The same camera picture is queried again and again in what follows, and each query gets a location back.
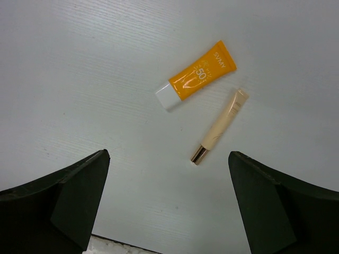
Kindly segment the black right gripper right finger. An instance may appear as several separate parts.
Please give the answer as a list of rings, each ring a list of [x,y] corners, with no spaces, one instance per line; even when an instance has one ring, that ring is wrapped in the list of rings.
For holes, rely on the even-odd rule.
[[[251,253],[338,253],[338,192],[238,151],[228,164]]]

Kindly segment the beige foundation tube gold cap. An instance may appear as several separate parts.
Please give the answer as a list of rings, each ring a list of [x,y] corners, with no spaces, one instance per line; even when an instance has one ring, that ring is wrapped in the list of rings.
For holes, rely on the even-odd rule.
[[[207,134],[204,136],[203,140],[200,142],[200,146],[191,158],[191,162],[193,164],[199,165],[209,151],[216,146],[219,139],[232,124],[234,118],[248,98],[249,95],[242,89],[236,90],[231,100],[219,114]]]

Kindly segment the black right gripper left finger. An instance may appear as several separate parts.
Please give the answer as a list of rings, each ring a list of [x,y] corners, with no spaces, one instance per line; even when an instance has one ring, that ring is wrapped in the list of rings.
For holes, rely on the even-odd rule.
[[[1,253],[86,251],[109,164],[110,155],[103,149],[1,191]]]

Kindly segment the orange sunscreen tube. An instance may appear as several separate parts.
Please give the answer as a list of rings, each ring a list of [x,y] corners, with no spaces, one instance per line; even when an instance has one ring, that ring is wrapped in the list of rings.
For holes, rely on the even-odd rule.
[[[202,57],[166,81],[155,95],[168,111],[214,80],[237,70],[223,41],[218,41]]]

